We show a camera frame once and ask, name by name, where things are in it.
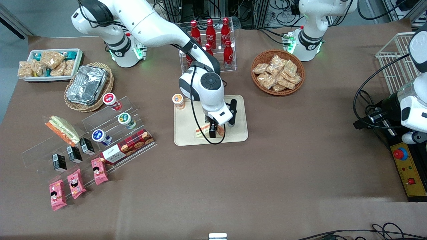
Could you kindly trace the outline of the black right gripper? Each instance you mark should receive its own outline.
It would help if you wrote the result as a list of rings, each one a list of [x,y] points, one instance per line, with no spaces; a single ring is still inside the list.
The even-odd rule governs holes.
[[[209,123],[209,138],[216,138],[217,130],[218,130],[218,135],[220,136],[225,135],[224,127],[218,123],[215,117],[210,117],[207,114],[205,114],[205,122]]]

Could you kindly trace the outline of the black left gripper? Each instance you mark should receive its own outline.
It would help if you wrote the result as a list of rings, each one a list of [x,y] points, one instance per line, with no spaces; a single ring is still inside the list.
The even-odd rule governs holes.
[[[362,129],[381,129],[391,127],[394,129],[401,129],[401,107],[397,93],[391,94],[389,97],[381,102],[381,109],[383,112],[373,112],[353,123],[353,127],[357,130]]]

